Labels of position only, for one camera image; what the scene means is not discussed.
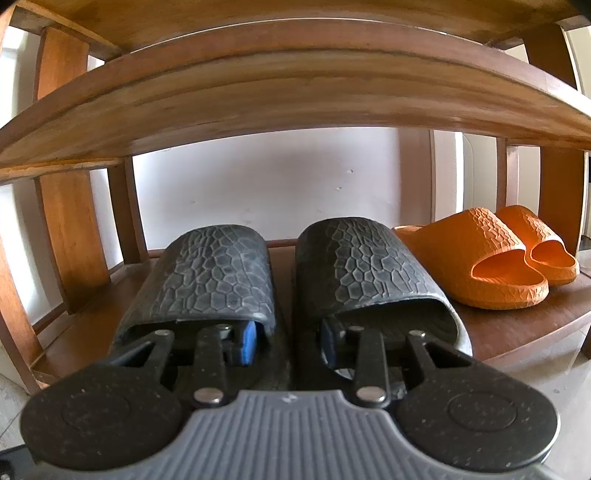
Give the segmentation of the brown wooden shoe rack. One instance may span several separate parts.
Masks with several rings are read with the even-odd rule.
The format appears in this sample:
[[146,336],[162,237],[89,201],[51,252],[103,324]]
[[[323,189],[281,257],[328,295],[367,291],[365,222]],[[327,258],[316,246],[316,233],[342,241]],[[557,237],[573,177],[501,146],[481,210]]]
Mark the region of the brown wooden shoe rack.
[[1,129],[1,181],[33,191],[27,226],[50,303],[26,324],[1,257],[1,337],[26,386],[103,353],[165,246],[249,225],[286,273],[329,216],[425,224],[460,209],[468,138],[486,205],[521,203],[576,253],[590,103],[566,29],[586,1],[12,1],[24,99]]

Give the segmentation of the dark grey textured slipper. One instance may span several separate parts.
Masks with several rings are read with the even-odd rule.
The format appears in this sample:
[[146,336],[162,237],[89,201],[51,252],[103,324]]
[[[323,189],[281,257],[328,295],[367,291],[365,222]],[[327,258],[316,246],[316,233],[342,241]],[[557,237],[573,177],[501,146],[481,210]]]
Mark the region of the dark grey textured slipper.
[[[207,226],[179,236],[164,250],[122,316],[110,348],[155,330],[172,331],[162,382],[178,390],[190,382],[198,332],[228,325],[222,340],[228,391],[280,390],[290,382],[290,366],[277,319],[263,237],[242,225]],[[245,321],[256,322],[256,356],[240,366],[238,325]]]

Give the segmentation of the orange slipper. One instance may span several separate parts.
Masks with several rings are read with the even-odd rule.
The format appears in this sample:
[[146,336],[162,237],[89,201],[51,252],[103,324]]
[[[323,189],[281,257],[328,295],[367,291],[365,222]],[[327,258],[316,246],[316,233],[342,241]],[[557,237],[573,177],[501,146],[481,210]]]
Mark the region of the orange slipper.
[[522,309],[549,294],[547,279],[526,262],[525,244],[487,208],[393,231],[446,295],[462,304]]
[[506,206],[496,212],[526,246],[527,264],[540,272],[551,287],[572,283],[580,272],[577,259],[563,240],[535,213],[521,205]]

